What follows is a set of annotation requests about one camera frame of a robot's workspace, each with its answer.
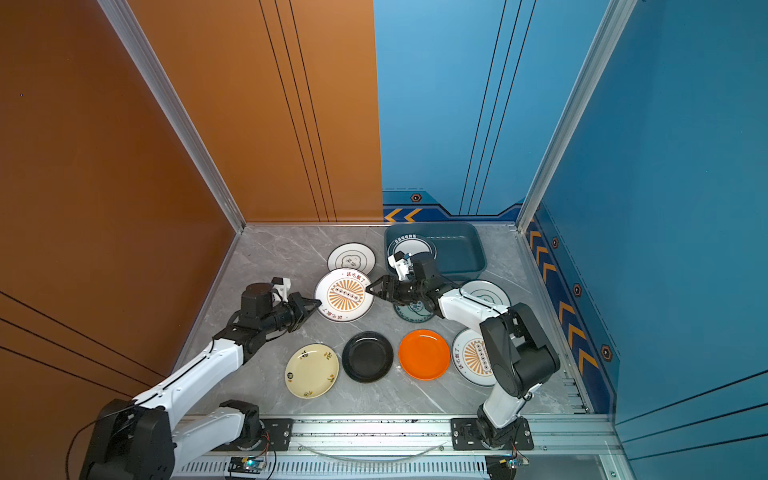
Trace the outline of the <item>teal patterned plate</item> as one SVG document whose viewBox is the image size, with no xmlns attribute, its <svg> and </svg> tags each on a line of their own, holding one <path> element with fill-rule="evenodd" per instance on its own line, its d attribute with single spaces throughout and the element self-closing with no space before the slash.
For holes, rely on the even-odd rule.
<svg viewBox="0 0 768 480">
<path fill-rule="evenodd" d="M 427 310 L 422 302 L 394 305 L 393 309 L 402 320 L 414 324 L 425 323 L 434 317 L 434 314 Z"/>
</svg>

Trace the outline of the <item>white plate dark rim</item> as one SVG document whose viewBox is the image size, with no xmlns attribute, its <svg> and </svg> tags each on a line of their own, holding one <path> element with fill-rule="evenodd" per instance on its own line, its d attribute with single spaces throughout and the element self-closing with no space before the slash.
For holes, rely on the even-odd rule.
<svg viewBox="0 0 768 480">
<path fill-rule="evenodd" d="M 396 237 L 388 245 L 387 254 L 393 256 L 396 253 L 409 256 L 428 253 L 435 257 L 435 247 L 424 237 L 416 234 L 405 234 Z"/>
</svg>

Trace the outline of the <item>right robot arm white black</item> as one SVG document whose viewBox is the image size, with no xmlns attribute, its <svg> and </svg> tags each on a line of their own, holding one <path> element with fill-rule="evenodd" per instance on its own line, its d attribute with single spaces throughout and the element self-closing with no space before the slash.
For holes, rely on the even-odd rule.
<svg viewBox="0 0 768 480">
<path fill-rule="evenodd" d="M 475 429 L 488 449 L 518 445 L 528 430 L 523 407 L 558 370 L 560 359 L 531 307 L 482 300 L 444 277 L 426 253 L 394 254 L 395 273 L 371 282 L 366 292 L 394 305 L 422 303 L 433 315 L 482 335 L 496 384 L 478 408 Z"/>
</svg>

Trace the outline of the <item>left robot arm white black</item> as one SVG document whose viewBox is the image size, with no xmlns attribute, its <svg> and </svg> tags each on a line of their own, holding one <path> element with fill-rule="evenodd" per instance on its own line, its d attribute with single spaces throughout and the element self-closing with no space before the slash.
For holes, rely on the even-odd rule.
<svg viewBox="0 0 768 480">
<path fill-rule="evenodd" d="M 255 404 L 229 400 L 196 421 L 183 418 L 266 343 L 298 330 L 321 304 L 292 292 L 286 278 L 248 285 L 239 309 L 198 355 L 133 399 L 115 399 L 101 410 L 89 425 L 80 478 L 168 479 L 221 445 L 268 447 Z"/>
</svg>

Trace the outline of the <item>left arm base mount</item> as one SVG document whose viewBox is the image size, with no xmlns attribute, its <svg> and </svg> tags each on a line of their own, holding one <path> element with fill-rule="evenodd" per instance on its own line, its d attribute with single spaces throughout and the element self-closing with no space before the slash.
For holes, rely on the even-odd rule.
<svg viewBox="0 0 768 480">
<path fill-rule="evenodd" d="M 283 452 L 290 445 L 294 420 L 291 418 L 267 418 L 246 420 L 240 435 L 232 442 L 215 448 L 215 451 Z"/>
</svg>

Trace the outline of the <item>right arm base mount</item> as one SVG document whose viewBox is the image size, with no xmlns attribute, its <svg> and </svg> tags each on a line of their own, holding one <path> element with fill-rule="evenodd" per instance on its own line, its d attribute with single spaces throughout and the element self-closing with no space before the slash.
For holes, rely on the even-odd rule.
<svg viewBox="0 0 768 480">
<path fill-rule="evenodd" d="M 497 429 L 480 418 L 459 417 L 450 420 L 453 448 L 468 450 L 517 450 L 532 451 L 535 448 L 528 420 L 516 418 L 511 424 Z"/>
</svg>

